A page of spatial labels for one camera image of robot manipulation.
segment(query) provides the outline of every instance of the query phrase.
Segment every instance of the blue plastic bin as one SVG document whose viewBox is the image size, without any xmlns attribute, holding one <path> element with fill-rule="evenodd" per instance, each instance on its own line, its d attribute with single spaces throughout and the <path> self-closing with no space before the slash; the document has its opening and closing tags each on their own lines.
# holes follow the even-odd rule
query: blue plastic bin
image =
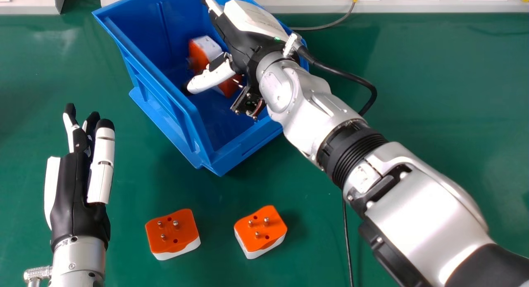
<svg viewBox="0 0 529 287">
<path fill-rule="evenodd" d="M 266 110 L 257 122 L 231 112 L 236 95 L 181 93 L 193 76 L 187 70 L 189 39 L 209 35 L 227 50 L 201 0 L 121 0 L 93 14 L 121 50 L 134 83 L 131 98 L 194 167 L 222 176 L 281 133 Z M 308 69 L 306 62 L 302 66 Z"/>
</svg>

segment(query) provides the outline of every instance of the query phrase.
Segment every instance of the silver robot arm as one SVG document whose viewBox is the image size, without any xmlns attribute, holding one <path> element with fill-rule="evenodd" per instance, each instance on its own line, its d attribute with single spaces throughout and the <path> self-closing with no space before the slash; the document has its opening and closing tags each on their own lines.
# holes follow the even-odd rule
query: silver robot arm
<svg viewBox="0 0 529 287">
<path fill-rule="evenodd" d="M 361 236 L 399 285 L 529 286 L 529 259 L 495 244 L 464 189 L 398 142 L 388 142 L 332 95 L 324 79 L 298 65 L 297 56 L 322 64 L 298 35 L 285 40 L 282 31 L 260 30 L 279 23 L 255 5 L 206 4 L 234 71 L 248 78 L 231 109 L 255 119 L 266 105 L 287 140 L 342 189 L 344 201 L 363 219 Z"/>
<path fill-rule="evenodd" d="M 45 176 L 45 218 L 52 231 L 53 265 L 24 272 L 29 287 L 103 286 L 110 240 L 108 204 L 114 168 L 111 121 L 93 112 L 79 127 L 76 110 L 63 113 L 70 153 L 50 157 Z"/>
</svg>

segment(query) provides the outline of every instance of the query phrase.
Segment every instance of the black ribbed joint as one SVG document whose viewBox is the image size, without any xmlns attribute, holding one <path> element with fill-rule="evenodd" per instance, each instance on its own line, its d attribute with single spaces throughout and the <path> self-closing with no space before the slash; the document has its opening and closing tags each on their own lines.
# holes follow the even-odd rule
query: black ribbed joint
<svg viewBox="0 0 529 287">
<path fill-rule="evenodd" d="M 329 178 L 340 188 L 353 168 L 369 153 L 388 142 L 364 121 L 338 127 L 323 142 L 317 159 Z"/>
</svg>

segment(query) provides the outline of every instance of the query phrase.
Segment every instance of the green tabletop surface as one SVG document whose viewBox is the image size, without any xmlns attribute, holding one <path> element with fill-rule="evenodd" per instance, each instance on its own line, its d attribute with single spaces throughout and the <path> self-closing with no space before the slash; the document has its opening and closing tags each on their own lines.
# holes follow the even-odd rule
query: green tabletop surface
<svg viewBox="0 0 529 287">
<path fill-rule="evenodd" d="M 123 59 L 91 14 L 98 7 L 66 0 L 61 16 L 0 17 L 0 285 L 22 286 L 26 268 L 51 264 L 45 165 L 68 152 L 61 114 L 74 102 L 78 120 L 97 110 L 116 127 L 107 286 L 348 286 L 340 190 L 283 136 L 221 178 L 195 170 L 128 97 Z M 311 26 L 339 16 L 279 18 Z M 528 14 L 353 14 L 302 35 L 320 60 L 378 87 L 372 127 L 467 189 L 491 237 L 529 256 Z M 357 110 L 368 97 L 312 71 Z M 287 236 L 247 260 L 233 225 L 266 204 Z M 181 208 L 193 210 L 202 245 L 157 261 L 144 225 Z M 352 210 L 349 223 L 356 285 L 396 286 Z"/>
</svg>

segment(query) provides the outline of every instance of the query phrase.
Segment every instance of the robotic arm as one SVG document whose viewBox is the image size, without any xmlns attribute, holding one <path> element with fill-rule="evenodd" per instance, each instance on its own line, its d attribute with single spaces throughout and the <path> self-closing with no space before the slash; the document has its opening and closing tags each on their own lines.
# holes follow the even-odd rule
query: robotic arm
<svg viewBox="0 0 529 287">
<path fill-rule="evenodd" d="M 205 3 L 232 70 L 248 78 L 231 109 L 255 119 L 266 105 L 287 140 L 342 189 L 363 220 L 361 236 L 399 285 L 529 286 L 529 260 L 495 244 L 463 188 L 386 140 L 324 79 L 299 66 L 298 55 L 316 60 L 298 35 L 287 38 L 271 14 L 251 3 L 230 0 L 223 9 Z"/>
<path fill-rule="evenodd" d="M 45 218 L 53 265 L 24 272 L 28 287 L 103 286 L 110 240 L 108 204 L 114 172 L 114 124 L 92 112 L 79 127 L 73 104 L 62 119 L 70 153 L 50 157 L 45 178 Z"/>
</svg>

